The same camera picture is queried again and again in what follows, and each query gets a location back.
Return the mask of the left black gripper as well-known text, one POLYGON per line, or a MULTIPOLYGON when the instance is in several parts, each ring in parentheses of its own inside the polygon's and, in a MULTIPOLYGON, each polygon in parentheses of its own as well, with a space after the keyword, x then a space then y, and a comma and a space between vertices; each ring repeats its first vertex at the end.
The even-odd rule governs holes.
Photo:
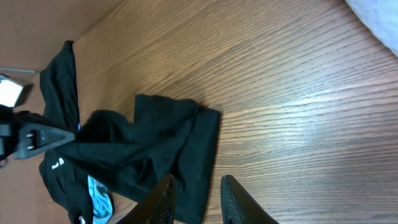
POLYGON ((76 132, 69 129, 25 124, 28 114, 1 105, 1 162, 7 162, 11 154, 15 159, 28 159, 75 140, 76 132))

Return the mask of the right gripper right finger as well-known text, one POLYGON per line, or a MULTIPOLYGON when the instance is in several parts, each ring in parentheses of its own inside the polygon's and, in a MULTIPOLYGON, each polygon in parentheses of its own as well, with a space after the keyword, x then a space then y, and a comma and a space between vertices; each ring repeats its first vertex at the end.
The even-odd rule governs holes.
POLYGON ((232 175, 221 178, 220 195, 224 224, 278 224, 232 175))

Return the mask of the black t-shirt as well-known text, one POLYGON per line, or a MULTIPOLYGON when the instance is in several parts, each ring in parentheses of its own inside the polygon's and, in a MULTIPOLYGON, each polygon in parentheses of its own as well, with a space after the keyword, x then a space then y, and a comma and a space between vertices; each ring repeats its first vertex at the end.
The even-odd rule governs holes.
POLYGON ((145 199, 164 175, 177 180, 175 217, 201 223, 215 163, 220 112, 193 100, 137 95, 134 119, 94 111, 58 152, 113 192, 145 199))

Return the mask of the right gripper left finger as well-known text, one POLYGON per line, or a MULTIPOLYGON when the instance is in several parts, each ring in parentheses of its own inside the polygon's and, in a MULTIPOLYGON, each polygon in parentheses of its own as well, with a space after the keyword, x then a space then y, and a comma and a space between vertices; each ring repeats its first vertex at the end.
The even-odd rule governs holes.
POLYGON ((176 180, 173 175, 167 174, 147 197, 117 224, 173 224, 176 201, 176 180))

